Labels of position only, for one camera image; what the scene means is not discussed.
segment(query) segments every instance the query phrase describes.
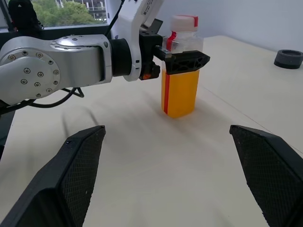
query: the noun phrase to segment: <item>bottle cap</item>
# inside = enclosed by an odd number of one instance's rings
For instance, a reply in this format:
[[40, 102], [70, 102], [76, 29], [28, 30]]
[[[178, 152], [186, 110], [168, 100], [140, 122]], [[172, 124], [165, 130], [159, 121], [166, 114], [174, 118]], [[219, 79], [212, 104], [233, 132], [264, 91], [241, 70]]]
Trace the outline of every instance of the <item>bottle cap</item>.
[[285, 69], [298, 69], [303, 62], [303, 53], [293, 50], [280, 50], [276, 55], [275, 65]]
[[170, 29], [173, 32], [196, 32], [198, 24], [198, 16], [176, 15], [171, 18]]

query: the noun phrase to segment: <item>white bottle cap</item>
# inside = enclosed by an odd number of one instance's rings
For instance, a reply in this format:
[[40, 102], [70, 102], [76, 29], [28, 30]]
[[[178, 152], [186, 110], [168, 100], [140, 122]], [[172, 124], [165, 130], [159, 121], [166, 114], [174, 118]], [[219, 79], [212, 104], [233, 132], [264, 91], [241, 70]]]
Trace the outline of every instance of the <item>white bottle cap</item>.
[[196, 32], [198, 24], [198, 16], [176, 15], [171, 18], [170, 29], [173, 32]]

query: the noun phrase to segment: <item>window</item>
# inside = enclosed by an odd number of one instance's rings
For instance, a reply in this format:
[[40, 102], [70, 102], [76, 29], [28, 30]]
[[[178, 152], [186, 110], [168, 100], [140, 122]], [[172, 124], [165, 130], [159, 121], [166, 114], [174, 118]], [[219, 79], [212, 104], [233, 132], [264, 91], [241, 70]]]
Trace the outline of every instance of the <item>window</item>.
[[105, 0], [32, 0], [32, 3], [44, 27], [107, 23]]

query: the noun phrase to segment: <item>orange bottle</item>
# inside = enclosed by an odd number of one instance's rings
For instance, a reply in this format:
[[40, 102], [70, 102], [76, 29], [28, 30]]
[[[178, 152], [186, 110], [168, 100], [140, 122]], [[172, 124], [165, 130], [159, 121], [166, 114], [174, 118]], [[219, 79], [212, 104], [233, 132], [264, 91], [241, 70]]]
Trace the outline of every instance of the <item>orange bottle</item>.
[[[196, 36], [198, 17], [173, 16], [172, 35], [164, 42], [164, 47], [172, 53], [203, 50], [203, 39]], [[195, 109], [199, 70], [195, 72], [168, 75], [162, 66], [162, 110], [172, 118], [192, 113]]]

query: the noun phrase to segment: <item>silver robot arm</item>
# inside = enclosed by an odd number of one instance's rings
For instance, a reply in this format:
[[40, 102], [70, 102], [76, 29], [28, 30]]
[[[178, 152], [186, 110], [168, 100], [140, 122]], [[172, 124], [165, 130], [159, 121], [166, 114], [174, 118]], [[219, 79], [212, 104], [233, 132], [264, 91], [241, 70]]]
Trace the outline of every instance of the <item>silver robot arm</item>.
[[[109, 83], [113, 76], [137, 80], [142, 73], [139, 31], [142, 25], [151, 25], [163, 1], [126, 0], [117, 21], [119, 40], [104, 35], [9, 40], [0, 51], [0, 100], [16, 105], [67, 87]], [[121, 62], [121, 70], [119, 60], [123, 58], [127, 60]]]

